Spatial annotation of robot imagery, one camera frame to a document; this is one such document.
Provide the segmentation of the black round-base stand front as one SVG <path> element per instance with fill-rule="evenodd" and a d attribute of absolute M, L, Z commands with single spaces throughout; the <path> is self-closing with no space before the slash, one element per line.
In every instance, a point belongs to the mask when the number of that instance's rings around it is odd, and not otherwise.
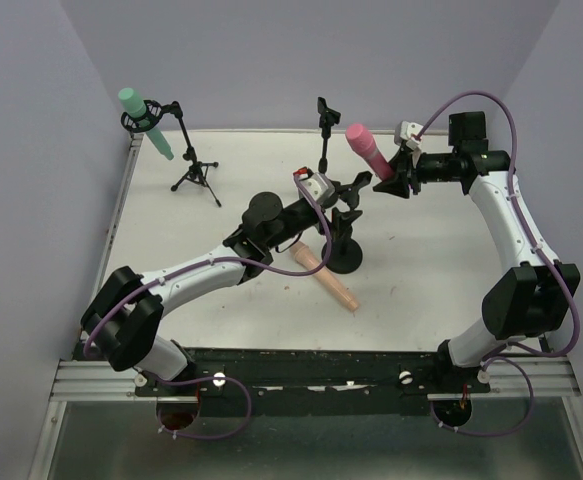
<path fill-rule="evenodd" d="M 340 211 L 347 211 L 357 208 L 349 208 L 340 199 L 334 207 L 337 207 Z M 330 219 L 328 220 L 329 231 L 331 234 L 331 211 L 334 208 L 330 208 Z M 336 243 L 332 242 L 331 254 L 327 261 L 326 267 L 334 273 L 337 274 L 350 274 L 356 271 L 362 264 L 363 251 L 360 245 L 352 238 L 350 241 Z"/>

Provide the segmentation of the pink toy microphone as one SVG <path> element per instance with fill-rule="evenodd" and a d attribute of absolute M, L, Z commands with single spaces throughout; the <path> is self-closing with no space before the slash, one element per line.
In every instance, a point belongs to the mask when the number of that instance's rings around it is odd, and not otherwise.
<path fill-rule="evenodd" d="M 394 170 L 380 152 L 373 134 L 367 127 L 360 123 L 352 124 L 345 130 L 345 138 L 351 150 L 365 161 L 381 181 L 393 177 Z"/>

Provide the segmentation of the black tripod shock-mount stand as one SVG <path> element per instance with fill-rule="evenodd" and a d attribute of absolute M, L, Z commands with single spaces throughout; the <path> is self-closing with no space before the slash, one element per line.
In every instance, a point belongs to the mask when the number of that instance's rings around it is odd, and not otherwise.
<path fill-rule="evenodd" d="M 198 159 L 197 152 L 196 152 L 196 150 L 195 150 L 195 148 L 190 140 L 190 136 L 188 134 L 188 131 L 187 131 L 187 128 L 186 128 L 186 125 L 184 122 L 183 110 L 182 110 L 180 103 L 178 101 L 173 101 L 173 102 L 168 103 L 168 104 L 160 104 L 159 102 L 157 102 L 155 100 L 150 100 L 150 99 L 145 99 L 145 100 L 148 100 L 150 102 L 151 112 L 159 115 L 158 128 L 159 128 L 159 124 L 160 124 L 161 120 L 163 119 L 163 117 L 165 115 L 172 115 L 177 120 L 178 125 L 180 127 L 180 131 L 183 135 L 183 138 L 184 138 L 184 141 L 186 144 L 186 149 L 182 155 L 182 158 L 186 162 L 189 163 L 188 170 L 175 184 L 173 184 L 170 187 L 170 190 L 172 192 L 176 192 L 184 182 L 189 182 L 189 183 L 201 186 L 203 188 L 206 188 L 210 192 L 216 205 L 218 207 L 221 207 L 222 203 L 220 202 L 219 198 L 217 197 L 217 195 L 215 194 L 215 192 L 213 191 L 211 185 L 208 183 L 208 180 L 207 180 L 207 175 L 208 175 L 209 169 L 210 168 L 218 168 L 219 163 L 218 162 L 201 162 Z M 143 133 L 129 133 L 129 134 L 131 136 L 134 136 L 134 135 L 143 134 Z"/>

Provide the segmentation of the green toy microphone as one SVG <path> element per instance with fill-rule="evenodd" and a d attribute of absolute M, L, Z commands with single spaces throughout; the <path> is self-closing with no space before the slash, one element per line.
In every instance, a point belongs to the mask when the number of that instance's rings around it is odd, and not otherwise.
<path fill-rule="evenodd" d="M 130 87 L 118 92 L 118 100 L 123 108 L 123 128 L 129 133 L 143 133 L 163 157 L 173 160 L 172 148 L 158 128 L 159 115 L 151 112 L 150 102 Z"/>

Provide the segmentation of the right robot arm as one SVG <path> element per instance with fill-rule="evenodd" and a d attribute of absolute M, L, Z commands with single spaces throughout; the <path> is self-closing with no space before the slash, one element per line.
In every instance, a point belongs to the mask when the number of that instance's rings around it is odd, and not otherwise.
<path fill-rule="evenodd" d="M 483 298 L 480 319 L 440 347 L 453 366 L 475 367 L 497 350 L 559 329 L 580 272 L 542 238 L 509 170 L 510 155 L 489 147 L 484 113 L 450 115 L 448 153 L 422 152 L 421 129 L 407 121 L 397 127 L 399 149 L 374 189 L 408 198 L 425 184 L 456 182 L 482 214 L 503 274 Z"/>

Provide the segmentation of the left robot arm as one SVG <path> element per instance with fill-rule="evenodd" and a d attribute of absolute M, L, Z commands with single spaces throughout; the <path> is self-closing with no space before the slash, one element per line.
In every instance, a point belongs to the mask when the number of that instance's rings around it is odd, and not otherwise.
<path fill-rule="evenodd" d="M 332 181 L 307 168 L 293 175 L 299 198 L 284 206 L 273 192 L 249 202 L 237 230 L 218 247 L 194 260 L 155 271 L 116 269 L 87 307 L 81 327 L 88 337 L 85 357 L 99 352 L 115 371 L 136 369 L 172 381 L 192 362 L 174 341 L 161 338 L 161 320 L 183 306 L 221 288 L 244 284 L 264 271 L 277 273 L 272 250 L 286 241 L 297 243 L 315 228 L 326 243 L 318 264 L 299 271 L 307 277 L 333 267 L 337 245 L 362 212 L 359 191 L 372 179 L 360 172 L 350 184 Z"/>

